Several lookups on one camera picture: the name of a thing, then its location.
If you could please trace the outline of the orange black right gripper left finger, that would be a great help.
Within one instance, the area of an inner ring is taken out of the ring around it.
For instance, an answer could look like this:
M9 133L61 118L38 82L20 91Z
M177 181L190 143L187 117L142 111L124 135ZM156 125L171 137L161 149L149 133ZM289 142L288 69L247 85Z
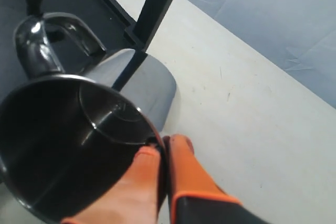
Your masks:
M61 223L157 223L161 155L142 147L125 174L103 196Z

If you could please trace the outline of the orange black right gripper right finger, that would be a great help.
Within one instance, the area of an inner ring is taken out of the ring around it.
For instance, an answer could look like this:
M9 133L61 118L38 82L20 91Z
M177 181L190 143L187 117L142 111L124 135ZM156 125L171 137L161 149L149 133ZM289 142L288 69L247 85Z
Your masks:
M188 137L172 135L167 150L171 223L265 223L217 186L195 157Z

